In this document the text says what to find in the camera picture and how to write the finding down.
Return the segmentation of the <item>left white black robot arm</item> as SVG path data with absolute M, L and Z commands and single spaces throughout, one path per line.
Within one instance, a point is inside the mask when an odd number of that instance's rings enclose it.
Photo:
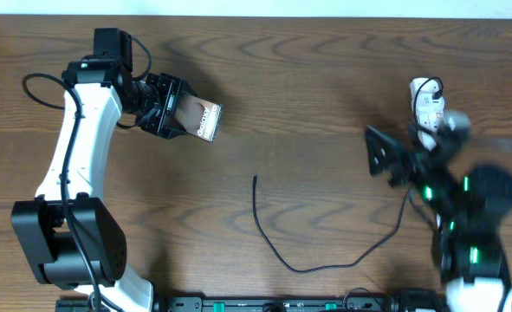
M 104 204 L 104 178 L 113 132 L 123 114 L 136 127 L 171 139 L 194 130 L 178 110 L 184 83 L 170 75 L 133 74 L 135 39 L 98 28 L 94 49 L 57 79 L 64 118 L 49 170 L 11 223 L 41 284 L 87 295 L 92 311 L 160 311 L 153 284 L 128 264 L 126 237 Z

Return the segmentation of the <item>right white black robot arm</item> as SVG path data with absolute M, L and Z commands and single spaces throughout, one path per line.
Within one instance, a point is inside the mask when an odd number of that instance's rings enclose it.
M 367 127 L 370 173 L 390 172 L 390 186 L 412 186 L 437 215 L 431 251 L 450 310 L 510 311 L 512 281 L 500 227 L 512 211 L 512 174 L 486 163 L 456 179 L 448 164 L 467 143 L 469 128 L 441 126 L 431 137 L 437 143 L 432 150 L 411 150 Z

